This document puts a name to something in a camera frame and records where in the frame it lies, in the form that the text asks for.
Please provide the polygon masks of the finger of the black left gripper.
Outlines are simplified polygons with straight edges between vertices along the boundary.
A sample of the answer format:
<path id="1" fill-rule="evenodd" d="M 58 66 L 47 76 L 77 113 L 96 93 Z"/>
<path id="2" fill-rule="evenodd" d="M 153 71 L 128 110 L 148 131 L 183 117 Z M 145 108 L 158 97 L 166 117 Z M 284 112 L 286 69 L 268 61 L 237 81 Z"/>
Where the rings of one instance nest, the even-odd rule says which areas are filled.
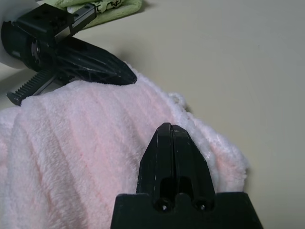
<path id="1" fill-rule="evenodd" d="M 61 42 L 61 54 L 83 54 L 90 56 L 97 56 L 98 54 L 109 54 L 105 49 L 79 40 L 74 37 L 68 37 Z"/>
<path id="2" fill-rule="evenodd" d="M 137 76 L 130 67 L 113 54 L 97 56 L 83 54 L 61 54 L 53 57 L 52 65 L 67 81 L 74 79 L 102 84 L 130 85 Z"/>

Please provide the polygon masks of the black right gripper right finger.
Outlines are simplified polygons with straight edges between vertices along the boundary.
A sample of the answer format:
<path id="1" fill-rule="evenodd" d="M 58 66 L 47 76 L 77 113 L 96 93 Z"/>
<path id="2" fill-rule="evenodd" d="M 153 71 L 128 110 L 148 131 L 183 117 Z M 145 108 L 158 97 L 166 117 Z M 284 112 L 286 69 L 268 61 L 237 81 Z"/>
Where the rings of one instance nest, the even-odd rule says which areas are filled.
<path id="1" fill-rule="evenodd" d="M 177 193 L 186 194 L 195 208 L 213 208 L 215 190 L 207 162 L 189 133 L 172 126 Z"/>

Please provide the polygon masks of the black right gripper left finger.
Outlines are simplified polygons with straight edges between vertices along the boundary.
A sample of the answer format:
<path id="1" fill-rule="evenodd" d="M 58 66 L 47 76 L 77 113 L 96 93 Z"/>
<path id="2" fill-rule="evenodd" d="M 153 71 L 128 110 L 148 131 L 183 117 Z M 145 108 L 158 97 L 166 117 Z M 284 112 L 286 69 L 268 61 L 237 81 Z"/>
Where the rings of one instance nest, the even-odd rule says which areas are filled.
<path id="1" fill-rule="evenodd" d="M 155 208 L 172 207 L 171 124 L 160 125 L 140 161 L 136 193 L 148 194 Z"/>

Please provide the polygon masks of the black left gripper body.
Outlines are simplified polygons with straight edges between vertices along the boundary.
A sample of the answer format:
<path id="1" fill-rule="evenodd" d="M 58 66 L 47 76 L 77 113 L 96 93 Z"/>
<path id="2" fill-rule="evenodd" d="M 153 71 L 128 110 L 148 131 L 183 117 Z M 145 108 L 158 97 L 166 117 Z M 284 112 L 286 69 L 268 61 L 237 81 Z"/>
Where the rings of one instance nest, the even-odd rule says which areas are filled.
<path id="1" fill-rule="evenodd" d="M 52 82 L 66 85 L 72 79 L 57 66 L 59 44 L 72 37 L 97 16 L 96 6 L 86 3 L 75 13 L 42 4 L 1 26 L 4 53 L 36 74 L 15 92 L 6 96 L 15 105 L 32 95 L 39 95 Z"/>

